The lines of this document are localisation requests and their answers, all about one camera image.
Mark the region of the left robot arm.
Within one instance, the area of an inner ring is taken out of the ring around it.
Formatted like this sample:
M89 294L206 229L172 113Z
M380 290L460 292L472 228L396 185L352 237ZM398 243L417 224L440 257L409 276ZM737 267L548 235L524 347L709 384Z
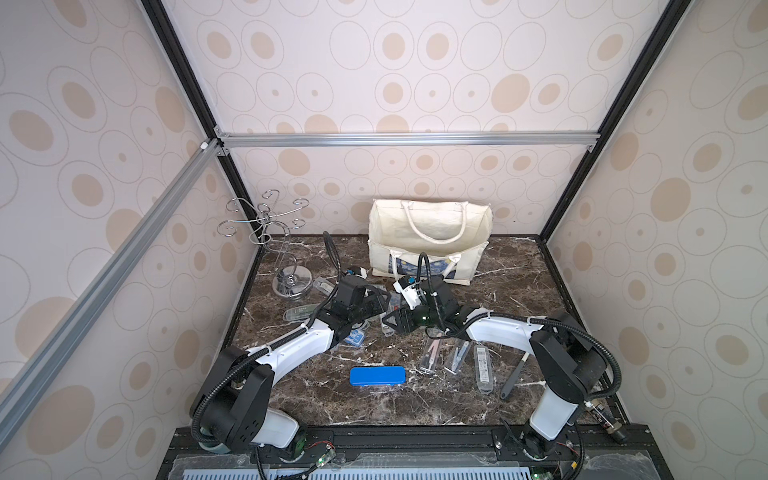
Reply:
M231 346L213 363L193 400L191 435L205 449L240 453L253 445L293 449L300 425L269 407L271 391L284 376L312 357L331 350L365 320L384 313L391 295L341 268L332 236L323 234L336 270L331 293L298 327L260 347Z

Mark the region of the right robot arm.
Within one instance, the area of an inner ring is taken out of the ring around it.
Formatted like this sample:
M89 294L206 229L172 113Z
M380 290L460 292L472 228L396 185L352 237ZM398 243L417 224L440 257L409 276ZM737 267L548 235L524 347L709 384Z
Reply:
M462 305L444 277L432 271L424 253L404 271L396 265L389 270L394 288L405 302L390 324L398 333L435 329L444 338L496 343L536 359L544 393L517 440L530 458L549 456L566 424L587 403L610 397L621 386L622 372L615 356L569 314L522 317Z

